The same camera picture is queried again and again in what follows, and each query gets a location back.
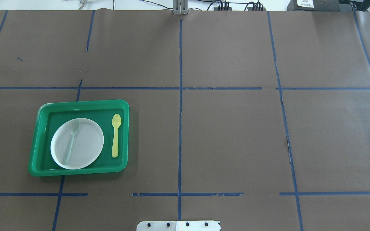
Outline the translucent pale fork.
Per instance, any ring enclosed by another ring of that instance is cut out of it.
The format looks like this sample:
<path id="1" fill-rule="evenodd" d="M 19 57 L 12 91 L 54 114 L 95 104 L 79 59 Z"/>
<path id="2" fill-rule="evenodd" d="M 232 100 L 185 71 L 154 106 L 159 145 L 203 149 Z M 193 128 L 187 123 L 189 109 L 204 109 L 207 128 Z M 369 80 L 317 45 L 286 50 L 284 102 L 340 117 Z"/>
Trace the translucent pale fork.
<path id="1" fill-rule="evenodd" d="M 80 120 L 77 118 L 77 119 L 73 120 L 73 122 L 74 123 L 73 123 L 72 129 L 71 129 L 70 141 L 68 143 L 68 147 L 66 149 L 66 153 L 64 154 L 64 158 L 63 158 L 63 164 L 64 165 L 68 164 L 68 162 L 71 158 L 71 152 L 72 152 L 72 148 L 73 148 L 73 144 L 74 144 L 74 139 L 75 139 L 75 136 L 79 132 Z"/>

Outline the yellow plastic spoon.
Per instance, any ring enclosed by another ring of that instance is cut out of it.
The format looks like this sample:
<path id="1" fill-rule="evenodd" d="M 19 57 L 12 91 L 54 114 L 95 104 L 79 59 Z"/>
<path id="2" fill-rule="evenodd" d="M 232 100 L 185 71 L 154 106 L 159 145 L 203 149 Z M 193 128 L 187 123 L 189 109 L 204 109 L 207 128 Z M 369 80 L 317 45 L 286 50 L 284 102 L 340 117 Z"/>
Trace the yellow plastic spoon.
<path id="1" fill-rule="evenodd" d="M 114 129 L 111 156 L 117 158 L 119 155 L 119 127 L 122 124 L 122 119 L 119 114 L 115 114 L 111 121 L 112 127 Z"/>

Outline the black computer box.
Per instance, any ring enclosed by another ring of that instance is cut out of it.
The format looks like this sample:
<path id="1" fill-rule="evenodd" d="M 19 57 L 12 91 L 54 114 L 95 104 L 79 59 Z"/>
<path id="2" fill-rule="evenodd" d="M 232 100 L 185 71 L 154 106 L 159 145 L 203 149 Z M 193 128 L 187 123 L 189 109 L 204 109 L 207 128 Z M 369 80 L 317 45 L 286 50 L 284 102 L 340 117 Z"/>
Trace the black computer box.
<path id="1" fill-rule="evenodd" d="M 291 0 L 286 8 L 287 11 L 308 12 L 351 12 L 353 8 L 349 4 L 342 4 L 339 0 Z"/>

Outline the aluminium frame post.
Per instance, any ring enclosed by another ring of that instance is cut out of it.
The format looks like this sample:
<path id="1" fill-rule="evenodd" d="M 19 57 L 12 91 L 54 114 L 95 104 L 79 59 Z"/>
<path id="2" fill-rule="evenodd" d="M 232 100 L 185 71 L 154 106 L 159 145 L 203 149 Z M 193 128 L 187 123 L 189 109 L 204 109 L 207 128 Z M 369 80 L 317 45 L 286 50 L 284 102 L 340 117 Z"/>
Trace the aluminium frame post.
<path id="1" fill-rule="evenodd" d="M 173 0 L 173 14 L 186 15 L 188 12 L 188 0 Z"/>

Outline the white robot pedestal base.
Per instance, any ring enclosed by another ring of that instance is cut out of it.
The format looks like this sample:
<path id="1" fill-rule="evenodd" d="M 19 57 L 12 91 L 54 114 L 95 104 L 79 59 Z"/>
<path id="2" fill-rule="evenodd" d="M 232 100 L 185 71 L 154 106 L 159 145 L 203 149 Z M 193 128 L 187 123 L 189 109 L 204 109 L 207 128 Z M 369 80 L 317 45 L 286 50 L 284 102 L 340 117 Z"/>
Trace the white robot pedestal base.
<path id="1" fill-rule="evenodd" d="M 220 231 L 220 221 L 189 220 L 189 221 L 142 221 L 137 231 Z"/>

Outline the green plastic tray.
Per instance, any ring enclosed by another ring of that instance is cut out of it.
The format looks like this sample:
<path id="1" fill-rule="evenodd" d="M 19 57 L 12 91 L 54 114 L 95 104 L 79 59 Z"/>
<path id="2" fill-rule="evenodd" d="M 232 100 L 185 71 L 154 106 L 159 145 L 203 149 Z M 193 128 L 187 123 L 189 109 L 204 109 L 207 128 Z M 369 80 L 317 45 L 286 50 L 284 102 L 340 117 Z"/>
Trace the green plastic tray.
<path id="1" fill-rule="evenodd" d="M 119 127 L 119 155 L 117 158 L 111 156 L 114 135 L 111 121 L 115 114 L 119 114 L 122 119 L 122 124 Z M 53 161 L 50 154 L 50 142 L 55 131 L 63 123 L 80 117 L 91 119 L 101 127 L 104 134 L 104 146 L 99 157 L 92 164 L 82 169 L 68 170 Z M 128 163 L 128 144 L 129 104 L 122 99 L 44 104 L 37 112 L 28 170 L 33 176 L 120 172 Z"/>

